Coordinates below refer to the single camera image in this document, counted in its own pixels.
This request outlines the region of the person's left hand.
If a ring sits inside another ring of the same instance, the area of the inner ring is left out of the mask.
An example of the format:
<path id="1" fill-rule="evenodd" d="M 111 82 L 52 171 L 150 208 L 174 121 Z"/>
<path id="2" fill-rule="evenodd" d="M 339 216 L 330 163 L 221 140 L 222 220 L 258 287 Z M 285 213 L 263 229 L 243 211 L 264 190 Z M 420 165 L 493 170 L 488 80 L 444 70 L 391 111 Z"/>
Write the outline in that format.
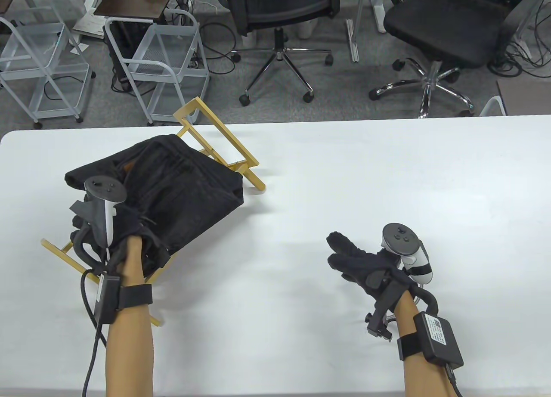
<path id="1" fill-rule="evenodd" d="M 79 259 L 88 265 L 93 275 L 98 276 L 108 267 L 106 250 L 115 257 L 119 247 L 125 247 L 126 239 L 130 236 L 143 239 L 141 258 L 144 277 L 151 277 L 169 261 L 170 253 L 167 246 L 147 226 L 147 220 L 125 203 L 114 206 L 114 234 L 109 247 L 100 244 L 100 238 L 96 236 L 98 230 L 105 226 L 105 220 L 93 218 L 98 212 L 91 210 L 91 202 L 76 201 L 70 210 L 75 213 L 72 224 L 77 228 L 71 233 L 74 251 Z"/>

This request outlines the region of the person's right hand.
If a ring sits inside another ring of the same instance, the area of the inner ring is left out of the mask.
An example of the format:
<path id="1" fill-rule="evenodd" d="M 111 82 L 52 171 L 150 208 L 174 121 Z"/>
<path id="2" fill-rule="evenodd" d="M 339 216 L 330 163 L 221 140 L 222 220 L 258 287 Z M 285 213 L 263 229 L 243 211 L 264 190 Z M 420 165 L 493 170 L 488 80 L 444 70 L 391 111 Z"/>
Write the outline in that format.
<path id="1" fill-rule="evenodd" d="M 338 232 L 330 233 L 326 240 L 333 251 L 328 257 L 329 266 L 375 299 L 374 312 L 366 316 L 368 332 L 391 341 L 392 334 L 383 322 L 387 312 L 394 311 L 403 293 L 417 294 L 419 286 L 398 269 L 394 261 L 396 255 L 385 249 L 376 254 L 367 253 Z"/>

